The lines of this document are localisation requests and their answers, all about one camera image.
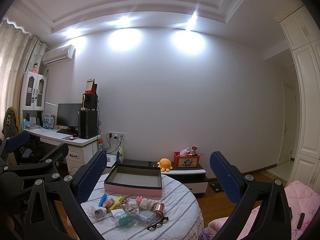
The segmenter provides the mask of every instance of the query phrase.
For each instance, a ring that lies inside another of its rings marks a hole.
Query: round table
[[[180,182],[166,175],[162,178],[162,198],[153,198],[165,205],[165,216],[169,217],[168,223],[154,231],[149,231],[140,223],[118,227],[112,217],[111,212],[103,217],[103,220],[97,221],[91,213],[91,206],[97,206],[104,193],[116,199],[122,194],[115,194],[104,191],[103,182],[108,174],[102,175],[91,193],[87,202],[81,204],[82,208],[88,215],[91,222],[100,232],[104,239],[119,240],[192,240],[198,239],[201,235],[204,224],[202,213],[198,202],[191,191]],[[122,195],[131,200],[135,200],[137,196]]]

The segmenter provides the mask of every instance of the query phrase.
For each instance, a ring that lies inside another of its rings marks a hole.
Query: air conditioner
[[[49,50],[43,56],[43,63],[45,65],[72,60],[75,46],[66,45],[56,49]]]

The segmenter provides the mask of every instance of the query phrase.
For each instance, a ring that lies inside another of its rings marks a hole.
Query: pink box
[[[159,168],[117,164],[104,181],[105,191],[118,194],[162,197]]]

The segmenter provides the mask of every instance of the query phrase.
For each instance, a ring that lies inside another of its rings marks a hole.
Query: computer monitor
[[[82,104],[58,104],[57,125],[68,126],[74,131],[78,127],[78,112],[81,107]]]

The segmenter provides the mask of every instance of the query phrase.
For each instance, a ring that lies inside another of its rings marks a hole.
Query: orange octopus plush
[[[171,161],[169,159],[161,159],[157,164],[158,168],[161,168],[161,171],[170,171],[172,170]]]

